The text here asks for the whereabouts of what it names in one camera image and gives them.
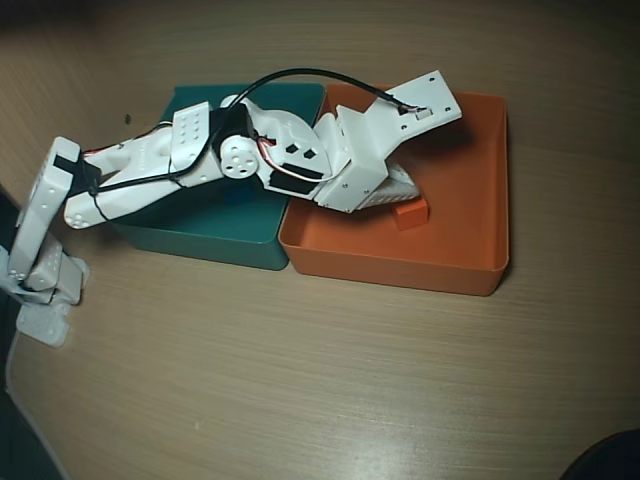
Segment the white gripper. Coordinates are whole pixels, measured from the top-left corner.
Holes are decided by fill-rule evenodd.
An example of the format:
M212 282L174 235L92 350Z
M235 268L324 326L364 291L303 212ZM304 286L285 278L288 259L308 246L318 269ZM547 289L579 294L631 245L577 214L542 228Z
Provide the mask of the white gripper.
M384 157L374 146L367 127L360 112L328 113L314 127L327 153L332 177L315 195L318 205L350 213L374 191L374 204L358 211L392 211L420 196L419 188L402 166L389 166L387 177Z

